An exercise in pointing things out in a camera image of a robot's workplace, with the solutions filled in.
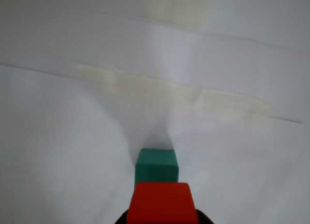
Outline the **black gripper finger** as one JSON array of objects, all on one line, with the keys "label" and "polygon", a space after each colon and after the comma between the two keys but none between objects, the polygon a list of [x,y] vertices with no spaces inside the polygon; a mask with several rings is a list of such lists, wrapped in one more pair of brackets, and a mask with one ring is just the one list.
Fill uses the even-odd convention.
[{"label": "black gripper finger", "polygon": [[115,222],[115,224],[130,224],[129,209],[127,209]]},{"label": "black gripper finger", "polygon": [[198,224],[214,224],[214,222],[201,210],[196,209],[196,213],[198,217]]}]

